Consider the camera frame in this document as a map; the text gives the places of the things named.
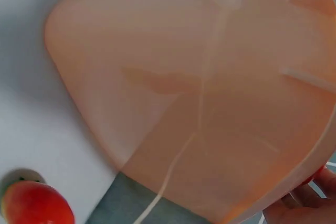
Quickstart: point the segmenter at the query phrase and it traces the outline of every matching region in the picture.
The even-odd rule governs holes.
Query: finger
[[[291,194],[304,207],[319,208],[324,203],[323,199],[309,185],[299,186]]]
[[[288,211],[290,211],[290,209],[285,205],[285,203],[282,202],[282,200],[278,200],[266,208],[263,212],[265,220],[268,224],[276,224]]]
[[[286,194],[281,200],[289,209],[300,207],[300,204],[290,194]]]
[[[314,179],[315,184],[329,199],[336,199],[336,174],[324,169]]]

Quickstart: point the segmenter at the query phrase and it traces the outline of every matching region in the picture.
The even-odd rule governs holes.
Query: translucent plastic lid
[[[335,150],[335,15],[333,0],[63,0],[45,40],[113,167],[238,223]]]

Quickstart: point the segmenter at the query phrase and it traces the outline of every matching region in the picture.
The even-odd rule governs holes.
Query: human hand
[[[324,169],[314,182],[327,196],[321,198],[303,185],[264,210],[268,224],[336,224],[336,174]]]

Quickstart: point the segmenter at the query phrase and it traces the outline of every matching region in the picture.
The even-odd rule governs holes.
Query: plastic container
[[[108,161],[239,223],[336,148],[333,0],[63,0],[45,41]]]

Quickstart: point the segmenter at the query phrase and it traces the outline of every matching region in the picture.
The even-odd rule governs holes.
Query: red apple
[[[75,224],[75,217],[61,194],[34,181],[10,185],[1,211],[8,224]]]

